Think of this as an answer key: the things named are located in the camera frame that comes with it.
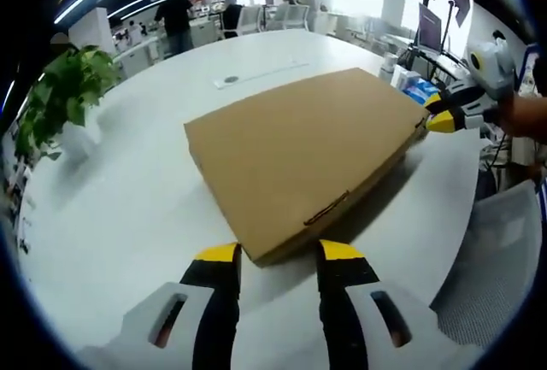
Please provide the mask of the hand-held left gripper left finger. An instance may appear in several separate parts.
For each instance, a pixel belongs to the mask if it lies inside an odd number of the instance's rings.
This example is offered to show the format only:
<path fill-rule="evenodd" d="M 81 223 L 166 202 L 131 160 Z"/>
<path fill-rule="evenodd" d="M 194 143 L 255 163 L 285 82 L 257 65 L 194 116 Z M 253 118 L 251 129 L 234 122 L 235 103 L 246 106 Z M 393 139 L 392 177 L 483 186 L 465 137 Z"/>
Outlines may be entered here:
<path fill-rule="evenodd" d="M 241 246 L 201 251 L 179 282 L 127 311 L 103 346 L 86 346 L 86 369 L 228 369 L 239 320 Z"/>

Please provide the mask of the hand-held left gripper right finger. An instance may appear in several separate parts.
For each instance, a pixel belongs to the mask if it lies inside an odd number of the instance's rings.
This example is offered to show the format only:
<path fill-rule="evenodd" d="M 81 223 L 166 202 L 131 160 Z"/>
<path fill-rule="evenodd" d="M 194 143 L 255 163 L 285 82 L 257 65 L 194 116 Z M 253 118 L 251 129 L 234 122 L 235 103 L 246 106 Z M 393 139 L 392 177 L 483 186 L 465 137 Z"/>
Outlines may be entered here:
<path fill-rule="evenodd" d="M 438 316 L 404 288 L 382 281 L 349 244 L 316 251 L 319 313 L 332 369 L 468 369 L 470 348 L 442 333 Z"/>

